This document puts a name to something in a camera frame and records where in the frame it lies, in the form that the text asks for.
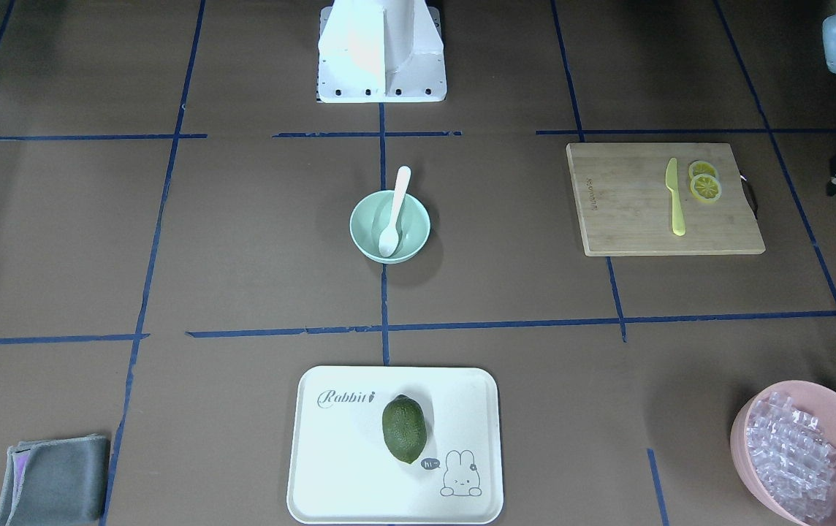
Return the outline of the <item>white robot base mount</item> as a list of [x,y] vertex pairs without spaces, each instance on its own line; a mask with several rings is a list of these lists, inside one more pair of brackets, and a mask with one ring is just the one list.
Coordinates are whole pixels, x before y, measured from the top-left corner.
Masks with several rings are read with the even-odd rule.
[[318,51],[321,103],[447,96],[441,10],[427,1],[335,1],[320,12]]

